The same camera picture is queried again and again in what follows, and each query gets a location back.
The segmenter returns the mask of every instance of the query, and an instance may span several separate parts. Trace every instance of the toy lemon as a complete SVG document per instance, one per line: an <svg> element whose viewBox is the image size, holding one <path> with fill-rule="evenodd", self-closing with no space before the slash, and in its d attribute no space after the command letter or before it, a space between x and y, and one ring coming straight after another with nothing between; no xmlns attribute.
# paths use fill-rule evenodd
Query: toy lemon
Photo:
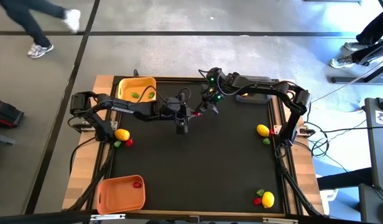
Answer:
<svg viewBox="0 0 383 224"><path fill-rule="evenodd" d="M265 192L262 197L262 205L264 208L271 208L274 204L274 195L271 192Z"/></svg>
<svg viewBox="0 0 383 224"><path fill-rule="evenodd" d="M131 134L125 129L117 129L114 132L114 136L120 141L127 141L131 137Z"/></svg>
<svg viewBox="0 0 383 224"><path fill-rule="evenodd" d="M256 127L257 132L262 136L262 137L268 137L269 136L269 129L264 126L263 124L260 124Z"/></svg>

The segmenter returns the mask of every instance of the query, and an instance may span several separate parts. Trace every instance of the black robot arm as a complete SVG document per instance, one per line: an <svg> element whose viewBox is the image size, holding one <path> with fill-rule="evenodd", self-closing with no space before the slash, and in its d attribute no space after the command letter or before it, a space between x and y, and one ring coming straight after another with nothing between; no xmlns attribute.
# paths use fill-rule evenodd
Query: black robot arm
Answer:
<svg viewBox="0 0 383 224"><path fill-rule="evenodd" d="M95 99L96 105L91 105L91 98ZM103 121L98 115L100 110L129 113L142 121L176 120L175 123L179 124L177 125L177 132L184 134L187 133L187 121L185 120L193 117L191 109L183 102L184 98L184 94L167 98L159 107L159 102L155 100L132 103L110 97L107 94L85 91L72 95L70 113L77 118L85 119L94 127L96 140L102 142L113 142L115 137L110 121Z"/></svg>
<svg viewBox="0 0 383 224"><path fill-rule="evenodd" d="M288 81L281 82L256 82L236 72L225 75L220 68L212 68L207 74L208 85L204 87L202 103L196 111L204 111L209 106L215 108L215 104L229 95L244 95L260 93L275 95L281 99L284 105L290 109L291 114L286 124L279 132L283 144L291 146L297 137L297 123L302 115L307 112L311 95L307 90Z"/></svg>

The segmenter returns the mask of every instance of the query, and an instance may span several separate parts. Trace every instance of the yellow bowl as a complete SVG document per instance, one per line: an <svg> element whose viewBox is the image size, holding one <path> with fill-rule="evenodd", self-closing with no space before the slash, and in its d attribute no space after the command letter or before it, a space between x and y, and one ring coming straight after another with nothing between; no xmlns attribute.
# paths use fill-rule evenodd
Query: yellow bowl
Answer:
<svg viewBox="0 0 383 224"><path fill-rule="evenodd" d="M130 102L137 102L139 98L134 98L132 96L132 93L137 93L139 97L142 96L143 91L148 86L153 86L156 88L155 85L155 78L153 77L142 77L142 78L123 78L118 85L118 98ZM154 92L154 97L149 98L149 93ZM155 100L155 96L157 93L153 88L148 88L146 92L144 93L142 99L140 102L150 102Z"/></svg>

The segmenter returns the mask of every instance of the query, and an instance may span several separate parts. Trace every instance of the sneaker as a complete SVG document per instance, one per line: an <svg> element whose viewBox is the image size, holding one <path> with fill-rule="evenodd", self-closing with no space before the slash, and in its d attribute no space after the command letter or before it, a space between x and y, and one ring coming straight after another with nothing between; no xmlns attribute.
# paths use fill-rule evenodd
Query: sneaker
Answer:
<svg viewBox="0 0 383 224"><path fill-rule="evenodd" d="M45 53L52 51L53 49L54 49L53 45L49 47L41 47L37 44L32 44L31 49L29 50L27 55L30 58L39 58L44 56Z"/></svg>
<svg viewBox="0 0 383 224"><path fill-rule="evenodd" d="M359 42L346 42L343 46L351 51L362 50L368 47L368 45L359 44Z"/></svg>
<svg viewBox="0 0 383 224"><path fill-rule="evenodd" d="M352 67L354 65L352 56L346 56L341 58L334 58L331 60L330 65L333 68Z"/></svg>
<svg viewBox="0 0 383 224"><path fill-rule="evenodd" d="M69 9L65 11L65 19L63 22L69 28L72 34L76 34L80 29L81 12L76 9Z"/></svg>

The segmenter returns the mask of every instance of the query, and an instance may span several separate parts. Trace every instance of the jeans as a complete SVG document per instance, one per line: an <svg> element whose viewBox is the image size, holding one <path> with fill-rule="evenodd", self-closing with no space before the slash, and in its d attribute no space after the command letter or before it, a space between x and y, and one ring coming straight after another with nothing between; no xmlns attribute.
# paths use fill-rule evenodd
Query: jeans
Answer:
<svg viewBox="0 0 383 224"><path fill-rule="evenodd" d="M373 21L370 22L361 32L356 36L360 44L368 45L366 49L358 50L352 54L354 63L369 62L372 59L383 56L383 41L376 44L376 42L383 36L383 12L379 14Z"/></svg>
<svg viewBox="0 0 383 224"><path fill-rule="evenodd" d="M49 47L51 44L31 15L30 9L59 19L65 17L63 7L56 6L47 0L0 0L0 5L5 9L6 14L33 38L34 43L41 47Z"/></svg>

